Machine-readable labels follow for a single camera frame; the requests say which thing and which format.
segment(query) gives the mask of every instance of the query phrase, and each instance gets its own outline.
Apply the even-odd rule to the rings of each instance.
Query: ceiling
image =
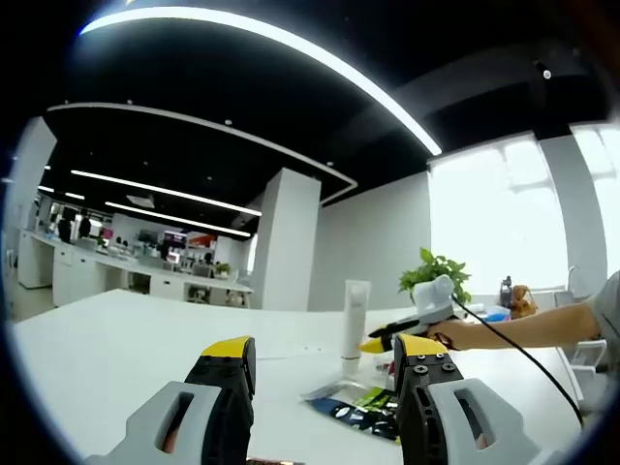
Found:
[[[155,5],[136,0],[127,8]],[[604,119],[605,94],[583,53],[537,2],[202,1],[259,19],[337,55],[392,96],[444,152],[524,131],[549,137]],[[122,5],[110,7],[115,11]],[[74,34],[88,20],[66,18]],[[164,109],[227,125],[352,178],[334,200],[424,171],[428,150],[371,97],[298,51],[228,26],[181,19],[116,24],[74,36],[46,90],[47,107],[104,102]],[[553,73],[545,80],[533,62]],[[265,145],[161,115],[66,108],[44,118],[58,143],[42,184],[130,204],[135,189],[91,171],[250,205],[283,167],[316,177],[322,199],[348,183]],[[204,203],[154,195],[155,211],[253,232],[257,221]]]

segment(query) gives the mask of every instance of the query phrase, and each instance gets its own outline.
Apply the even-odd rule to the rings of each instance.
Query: screw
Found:
[[[426,372],[428,372],[428,367],[424,365],[416,365],[414,366],[414,371],[418,373],[419,375],[423,375]]]

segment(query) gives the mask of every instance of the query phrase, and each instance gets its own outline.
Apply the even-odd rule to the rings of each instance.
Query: white table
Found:
[[[367,329],[411,309],[368,312]],[[342,313],[232,309],[112,291],[14,325],[17,352],[44,409],[81,457],[109,452],[125,420],[168,381],[183,381],[213,342],[252,334],[257,347],[255,424],[249,454],[308,464],[402,463],[400,447],[312,410],[299,395],[339,379]],[[571,391],[555,349],[531,351]],[[579,435],[574,413],[530,361],[513,350],[453,353],[524,416],[541,447]],[[372,364],[364,356],[361,369]]]
[[[52,285],[56,306],[122,287],[122,273],[150,276],[150,293],[173,300],[185,300],[189,285],[236,291],[248,304],[251,288],[222,279],[145,266],[80,249],[60,240],[22,231],[19,238],[17,278],[27,289]]]

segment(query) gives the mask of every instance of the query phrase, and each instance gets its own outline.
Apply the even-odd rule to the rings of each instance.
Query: white column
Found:
[[[562,208],[569,266],[579,268],[572,278],[575,296],[591,295],[607,276],[605,230],[592,176],[573,136],[540,145]]]
[[[321,183],[283,169],[264,191],[252,306],[308,310]]]
[[[56,145],[56,137],[41,116],[28,121],[11,172],[11,187],[5,207],[7,249],[17,249],[19,228],[25,228],[47,161]]]

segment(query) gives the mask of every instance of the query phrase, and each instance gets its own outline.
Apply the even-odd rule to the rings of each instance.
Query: white tube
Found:
[[[347,280],[344,312],[344,341],[342,346],[342,373],[353,376],[359,366],[359,345],[364,336],[366,310],[371,283]]]

